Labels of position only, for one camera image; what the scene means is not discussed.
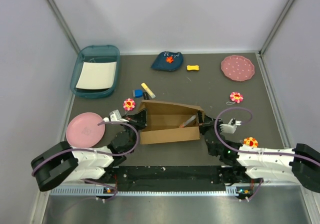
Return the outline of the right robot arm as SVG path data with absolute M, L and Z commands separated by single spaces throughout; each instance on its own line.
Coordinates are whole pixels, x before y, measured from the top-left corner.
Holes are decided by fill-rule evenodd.
M 216 156 L 227 165 L 220 172 L 220 181 L 225 184 L 248 182 L 251 180 L 279 180 L 302 185 L 319 192 L 320 153 L 307 144 L 298 143 L 294 148 L 268 149 L 242 142 L 226 140 L 224 133 L 233 133 L 242 125 L 241 121 L 231 119 L 224 124 L 221 119 L 211 118 L 201 111 L 196 119 L 200 133 L 205 138 L 208 153 Z

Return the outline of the brown cardboard box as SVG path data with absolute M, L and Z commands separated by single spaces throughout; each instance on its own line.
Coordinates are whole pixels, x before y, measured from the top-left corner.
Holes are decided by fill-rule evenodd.
M 200 106 L 156 100 L 142 100 L 139 110 L 147 109 L 147 127 L 140 131 L 140 144 L 161 144 L 200 139 L 197 111 Z M 185 127 L 179 126 L 196 115 L 196 121 Z

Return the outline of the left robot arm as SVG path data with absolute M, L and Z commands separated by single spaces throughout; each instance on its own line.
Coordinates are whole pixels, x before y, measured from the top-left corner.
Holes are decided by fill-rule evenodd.
M 110 144 L 96 148 L 107 125 L 120 125 Z M 31 161 L 32 176 L 41 192 L 52 190 L 62 183 L 113 178 L 113 167 L 126 160 L 134 152 L 139 131 L 147 127 L 147 109 L 134 115 L 121 116 L 118 110 L 102 118 L 93 112 L 76 116 L 68 125 L 66 140 L 54 145 Z

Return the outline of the orange grey marker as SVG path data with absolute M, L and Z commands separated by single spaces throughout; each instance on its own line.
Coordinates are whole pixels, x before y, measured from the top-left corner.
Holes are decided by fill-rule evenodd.
M 191 116 L 188 120 L 186 120 L 185 122 L 183 122 L 183 123 L 179 126 L 179 128 L 185 128 L 185 127 L 193 124 L 193 123 L 196 121 L 196 118 L 197 118 L 196 115 Z

